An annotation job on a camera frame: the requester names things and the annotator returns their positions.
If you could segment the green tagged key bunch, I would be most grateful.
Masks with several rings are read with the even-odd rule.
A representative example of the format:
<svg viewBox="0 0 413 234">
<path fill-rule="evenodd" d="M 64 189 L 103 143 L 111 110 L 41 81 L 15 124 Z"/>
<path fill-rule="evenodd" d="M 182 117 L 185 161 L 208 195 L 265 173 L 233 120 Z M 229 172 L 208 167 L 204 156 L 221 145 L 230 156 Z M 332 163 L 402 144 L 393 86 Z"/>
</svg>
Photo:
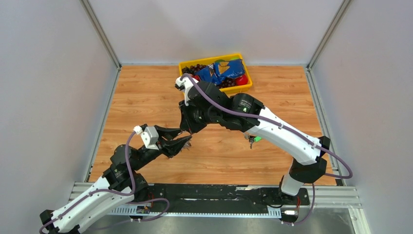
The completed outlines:
<svg viewBox="0 0 413 234">
<path fill-rule="evenodd" d="M 244 134 L 246 140 L 248 140 L 250 149 L 253 148 L 253 144 L 259 142 L 262 138 L 260 136 L 252 136 L 249 134 Z"/>
</svg>

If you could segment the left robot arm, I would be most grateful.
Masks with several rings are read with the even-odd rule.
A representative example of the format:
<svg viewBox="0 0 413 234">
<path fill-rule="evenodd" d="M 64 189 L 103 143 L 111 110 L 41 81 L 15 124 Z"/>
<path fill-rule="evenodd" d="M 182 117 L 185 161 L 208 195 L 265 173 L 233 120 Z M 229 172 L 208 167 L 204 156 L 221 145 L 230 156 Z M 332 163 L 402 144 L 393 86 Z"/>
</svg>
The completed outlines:
<svg viewBox="0 0 413 234">
<path fill-rule="evenodd" d="M 135 126 L 127 141 L 119 145 L 110 167 L 77 198 L 57 210 L 40 214 L 41 234 L 81 234 L 120 205 L 145 205 L 148 183 L 138 170 L 161 155 L 174 157 L 190 146 L 192 136 L 179 136 L 178 128 L 146 124 Z"/>
</svg>

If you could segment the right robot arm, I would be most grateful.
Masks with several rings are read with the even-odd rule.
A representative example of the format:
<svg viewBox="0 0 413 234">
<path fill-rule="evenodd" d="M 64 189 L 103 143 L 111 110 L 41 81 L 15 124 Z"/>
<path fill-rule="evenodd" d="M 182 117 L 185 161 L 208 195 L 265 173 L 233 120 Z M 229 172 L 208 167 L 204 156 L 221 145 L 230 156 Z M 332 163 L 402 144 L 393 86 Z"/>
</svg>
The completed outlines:
<svg viewBox="0 0 413 234">
<path fill-rule="evenodd" d="M 245 93 L 228 97 L 213 83 L 191 78 L 178 78 L 175 87 L 184 92 L 179 103 L 180 128 L 191 134 L 209 124 L 219 124 L 228 130 L 261 137 L 293 157 L 289 172 L 283 176 L 278 197 L 291 203 L 305 183 L 313 183 L 326 173 L 327 161 L 321 148 L 328 149 L 326 136 L 312 137 L 277 117 L 262 102 Z"/>
</svg>

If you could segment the large metal keyring with keys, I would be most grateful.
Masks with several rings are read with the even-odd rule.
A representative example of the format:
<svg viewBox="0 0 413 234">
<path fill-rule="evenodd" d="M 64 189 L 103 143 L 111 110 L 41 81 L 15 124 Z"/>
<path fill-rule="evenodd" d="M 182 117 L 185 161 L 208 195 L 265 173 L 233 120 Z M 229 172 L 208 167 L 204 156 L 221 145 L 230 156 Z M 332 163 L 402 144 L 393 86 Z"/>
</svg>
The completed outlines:
<svg viewBox="0 0 413 234">
<path fill-rule="evenodd" d="M 183 145 L 182 149 L 189 150 L 191 147 L 192 147 L 192 144 L 190 143 L 190 141 L 187 141 L 187 142 Z"/>
</svg>

